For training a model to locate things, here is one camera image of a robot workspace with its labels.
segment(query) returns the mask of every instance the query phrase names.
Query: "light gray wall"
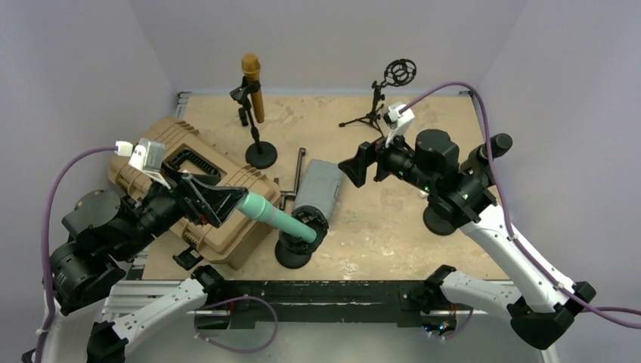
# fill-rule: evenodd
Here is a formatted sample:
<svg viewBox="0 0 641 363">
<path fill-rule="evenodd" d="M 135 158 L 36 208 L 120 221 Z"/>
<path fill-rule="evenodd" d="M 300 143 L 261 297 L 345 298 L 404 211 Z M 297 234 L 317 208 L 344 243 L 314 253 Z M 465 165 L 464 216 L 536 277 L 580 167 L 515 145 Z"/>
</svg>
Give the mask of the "light gray wall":
<svg viewBox="0 0 641 363">
<path fill-rule="evenodd" d="M 599 306 L 641 309 L 641 2 L 529 1 L 481 85 L 519 229 Z M 641 321 L 638 317 L 628 317 Z M 563 363 L 639 361 L 641 333 L 582 315 Z"/>
<path fill-rule="evenodd" d="M 170 111 L 174 94 L 126 0 L 0 5 L 0 361 L 19 361 L 42 322 L 39 226 L 54 174 L 71 157 L 130 139 Z M 54 203 L 107 185 L 110 155 L 74 167 Z"/>
<path fill-rule="evenodd" d="M 229 92 L 255 52 L 266 92 L 371 92 L 408 57 L 416 92 L 459 79 L 478 85 L 526 0 L 130 0 L 178 90 Z"/>
</svg>

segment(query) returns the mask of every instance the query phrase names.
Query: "wooden tabletop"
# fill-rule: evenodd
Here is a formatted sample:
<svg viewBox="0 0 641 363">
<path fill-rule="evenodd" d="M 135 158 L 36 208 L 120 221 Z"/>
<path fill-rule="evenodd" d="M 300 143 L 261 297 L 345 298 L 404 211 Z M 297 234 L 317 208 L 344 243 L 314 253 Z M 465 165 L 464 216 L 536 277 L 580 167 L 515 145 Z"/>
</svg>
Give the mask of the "wooden tabletop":
<svg viewBox="0 0 641 363">
<path fill-rule="evenodd" d="M 271 142 L 278 160 L 264 171 L 291 190 L 299 147 L 305 147 L 302 174 L 309 160 L 338 163 L 356 154 L 363 141 L 379 137 L 363 125 L 339 128 L 338 123 L 364 116 L 371 97 L 264 97 L 265 122 L 258 124 L 261 139 Z M 388 103 L 409 97 L 388 97 Z M 184 120 L 219 150 L 244 159 L 252 143 L 248 127 L 238 119 L 238 104 L 229 97 L 191 96 Z M 461 161 L 482 143 L 478 121 L 468 97 L 431 97 L 412 107 L 416 115 L 406 134 L 413 144 L 423 129 L 442 129 L 460 147 Z M 385 133 L 389 129 L 381 122 Z M 227 279 L 247 280 L 404 280 L 424 279 L 443 264 L 484 279 L 506 279 L 487 253 L 457 231 L 439 237 L 423 224 L 426 201 L 416 188 L 394 178 L 375 183 L 375 166 L 367 183 L 356 188 L 345 177 L 324 242 L 303 268 L 289 270 L 274 257 L 277 231 L 269 234 L 238 271 L 226 265 L 217 270 Z M 186 244 L 171 232 L 150 246 L 144 279 L 178 280 L 189 275 L 172 260 Z"/>
</svg>

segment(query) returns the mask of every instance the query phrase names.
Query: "microphone stand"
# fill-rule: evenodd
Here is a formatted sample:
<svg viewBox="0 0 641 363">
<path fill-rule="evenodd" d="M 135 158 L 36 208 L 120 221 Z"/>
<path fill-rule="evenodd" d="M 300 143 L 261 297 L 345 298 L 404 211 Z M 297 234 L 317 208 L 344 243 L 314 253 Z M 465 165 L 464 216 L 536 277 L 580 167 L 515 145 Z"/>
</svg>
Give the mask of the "microphone stand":
<svg viewBox="0 0 641 363">
<path fill-rule="evenodd" d="M 257 92 L 260 89 L 260 86 L 259 81 L 249 83 L 247 78 L 244 76 L 240 87 L 229 92 L 229 95 L 234 99 L 234 101 L 243 107 L 243 110 L 249 119 L 252 138 L 254 139 L 254 143 L 251 144 L 245 152 L 245 161 L 257 169 L 267 169 L 276 163 L 278 152 L 276 151 L 276 147 L 271 143 L 261 141 L 259 130 L 254 124 L 252 104 L 249 101 L 249 95 Z"/>
<path fill-rule="evenodd" d="M 352 123 L 364 123 L 365 125 L 371 127 L 372 129 L 375 129 L 376 131 L 380 132 L 381 136 L 385 136 L 382 133 L 382 130 L 378 123 L 378 120 L 381 118 L 380 111 L 383 108 L 383 106 L 385 106 L 385 104 L 380 104 L 379 106 L 379 102 L 385 100 L 385 95 L 382 93 L 382 88 L 385 86 L 387 86 L 387 82 L 385 81 L 381 83 L 374 81 L 374 83 L 372 83 L 372 88 L 374 89 L 374 97 L 372 100 L 372 110 L 363 117 L 353 119 L 352 121 L 348 121 L 346 123 L 340 123 L 339 127 L 345 127 Z"/>
</svg>

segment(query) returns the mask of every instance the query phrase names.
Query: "microphone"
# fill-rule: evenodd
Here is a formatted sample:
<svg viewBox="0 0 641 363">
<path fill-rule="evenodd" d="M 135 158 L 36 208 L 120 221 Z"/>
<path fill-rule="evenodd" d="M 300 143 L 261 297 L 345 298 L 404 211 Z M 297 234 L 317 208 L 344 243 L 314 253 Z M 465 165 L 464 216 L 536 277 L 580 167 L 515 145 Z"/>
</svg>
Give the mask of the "microphone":
<svg viewBox="0 0 641 363">
<path fill-rule="evenodd" d="M 245 54 L 241 63 L 247 82 L 252 83 L 260 81 L 260 63 L 256 54 Z M 260 89 L 257 92 L 252 93 L 252 106 L 254 107 L 256 122 L 263 123 L 263 121 L 265 121 L 265 109 L 262 104 L 262 91 Z"/>
</svg>

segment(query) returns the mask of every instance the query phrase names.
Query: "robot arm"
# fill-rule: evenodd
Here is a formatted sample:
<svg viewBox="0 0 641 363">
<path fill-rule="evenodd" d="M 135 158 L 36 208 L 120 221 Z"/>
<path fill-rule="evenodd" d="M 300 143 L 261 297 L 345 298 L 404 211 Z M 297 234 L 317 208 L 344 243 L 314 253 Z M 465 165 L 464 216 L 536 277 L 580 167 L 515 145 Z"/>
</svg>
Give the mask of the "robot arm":
<svg viewBox="0 0 641 363">
<path fill-rule="evenodd" d="M 327 233 L 323 221 L 310 218 L 303 222 L 288 216 L 246 188 L 216 186 L 220 182 L 216 175 L 170 169 L 162 162 L 163 144 L 142 139 L 129 150 L 129 165 L 153 179 L 147 195 L 136 201 L 121 198 L 114 191 L 93 191 L 63 218 L 69 240 L 50 258 L 56 311 L 51 328 L 45 332 L 43 362 L 120 361 L 107 358 L 121 351 L 129 354 L 172 318 L 204 304 L 221 280 L 213 268 L 197 269 L 197 275 L 184 281 L 175 293 L 135 315 L 94 324 L 111 287 L 125 276 L 118 262 L 132 260 L 182 218 L 219 228 L 239 210 L 280 229 L 281 238 L 302 253 L 312 251 Z M 26 353 L 23 361 L 31 362 L 32 356 L 33 352 Z"/>
<path fill-rule="evenodd" d="M 514 287 L 501 287 L 444 265 L 426 280 L 427 299 L 482 309 L 509 321 L 530 345 L 547 349 L 570 327 L 582 307 L 553 286 L 509 239 L 503 225 L 503 208 L 488 190 L 494 185 L 494 176 L 488 167 L 485 144 L 472 150 L 461 164 L 458 146 L 441 130 L 421 131 L 412 148 L 405 142 L 404 133 L 413 114 L 410 110 L 401 114 L 404 106 L 393 104 L 384 116 L 393 128 L 387 137 L 364 142 L 356 156 L 339 163 L 339 168 L 359 188 L 365 184 L 367 167 L 376 163 L 375 182 L 394 175 L 424 191 L 428 194 L 430 231 L 446 235 L 460 228 L 514 282 Z M 507 134 L 495 135 L 491 147 L 492 154 L 501 157 L 512 147 L 512 138 Z M 571 293 L 586 302 L 594 298 L 596 292 L 588 283 L 575 283 L 546 261 L 523 236 L 518 239 Z"/>
</svg>

